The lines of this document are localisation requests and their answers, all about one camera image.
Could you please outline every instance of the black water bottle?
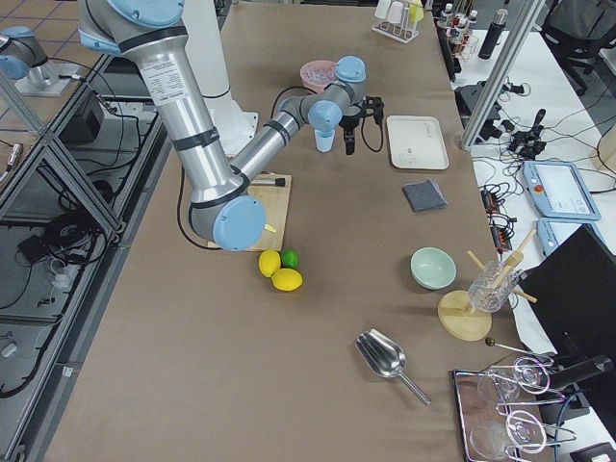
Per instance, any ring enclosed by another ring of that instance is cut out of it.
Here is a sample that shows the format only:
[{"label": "black water bottle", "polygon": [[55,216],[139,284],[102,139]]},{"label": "black water bottle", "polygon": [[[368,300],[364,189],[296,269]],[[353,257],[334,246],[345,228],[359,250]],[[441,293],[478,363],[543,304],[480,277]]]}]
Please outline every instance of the black water bottle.
[{"label": "black water bottle", "polygon": [[488,33],[485,36],[485,40],[481,45],[481,49],[479,50],[478,57],[482,60],[489,60],[492,56],[492,52],[494,48],[497,46],[497,41],[499,41],[499,37],[501,36],[501,32],[504,30],[505,21],[507,19],[507,10],[501,8],[497,10],[497,13],[494,15],[494,20],[490,24],[490,28],[488,29]]}]

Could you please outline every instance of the blue joint cap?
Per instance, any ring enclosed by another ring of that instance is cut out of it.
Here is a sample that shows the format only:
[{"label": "blue joint cap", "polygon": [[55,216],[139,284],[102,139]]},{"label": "blue joint cap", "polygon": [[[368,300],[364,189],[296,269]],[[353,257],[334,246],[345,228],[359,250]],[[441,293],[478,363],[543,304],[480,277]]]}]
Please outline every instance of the blue joint cap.
[{"label": "blue joint cap", "polygon": [[308,121],[321,132],[329,132],[343,118],[343,112],[336,103],[317,101],[308,111]]},{"label": "blue joint cap", "polygon": [[15,56],[0,56],[0,69],[11,80],[23,79],[30,72],[30,67]]},{"label": "blue joint cap", "polygon": [[344,56],[336,64],[336,77],[343,82],[359,84],[366,80],[366,65],[356,56]]},{"label": "blue joint cap", "polygon": [[214,241],[225,250],[240,251],[261,239],[266,209],[254,197],[241,195],[225,205],[214,221]]},{"label": "blue joint cap", "polygon": [[107,3],[132,23],[153,29],[172,26],[184,11],[184,0],[107,0]]},{"label": "blue joint cap", "polygon": [[32,32],[32,29],[26,26],[12,26],[6,28],[4,31],[0,32],[3,36],[7,36],[10,39],[23,39],[25,37],[34,37],[35,33]]},{"label": "blue joint cap", "polygon": [[79,37],[81,38],[81,44],[90,50],[98,51],[99,53],[105,53],[106,55],[122,56],[122,52],[119,51],[117,44],[110,40],[105,40],[99,36],[93,36],[87,32],[78,29]]}]

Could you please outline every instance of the black monitor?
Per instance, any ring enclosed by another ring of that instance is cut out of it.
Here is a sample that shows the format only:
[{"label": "black monitor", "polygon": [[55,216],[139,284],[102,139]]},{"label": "black monitor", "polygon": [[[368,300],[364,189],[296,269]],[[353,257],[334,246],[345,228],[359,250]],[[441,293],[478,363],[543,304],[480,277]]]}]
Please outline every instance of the black monitor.
[{"label": "black monitor", "polygon": [[[537,297],[532,310],[565,367],[598,355],[616,361],[616,257],[592,228],[582,225],[520,286]],[[616,438],[616,371],[579,383]]]}]

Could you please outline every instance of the office chair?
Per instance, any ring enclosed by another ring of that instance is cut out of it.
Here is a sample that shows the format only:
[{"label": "office chair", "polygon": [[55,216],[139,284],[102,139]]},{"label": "office chair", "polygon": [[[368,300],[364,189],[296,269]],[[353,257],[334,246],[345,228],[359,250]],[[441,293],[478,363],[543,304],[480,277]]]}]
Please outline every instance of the office chair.
[{"label": "office chair", "polygon": [[603,60],[599,52],[616,46],[616,0],[552,0],[541,29],[543,40],[582,96],[588,86],[576,67],[590,74]]}]

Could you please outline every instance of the green lime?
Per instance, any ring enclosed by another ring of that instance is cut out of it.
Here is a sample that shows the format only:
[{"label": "green lime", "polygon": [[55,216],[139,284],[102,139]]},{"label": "green lime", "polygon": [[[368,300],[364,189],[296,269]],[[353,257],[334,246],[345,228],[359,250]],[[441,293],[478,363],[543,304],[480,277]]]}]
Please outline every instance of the green lime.
[{"label": "green lime", "polygon": [[297,268],[299,265],[299,257],[297,256],[297,252],[295,252],[292,248],[285,248],[282,252],[280,252],[280,260],[282,261],[282,266],[284,268]]}]

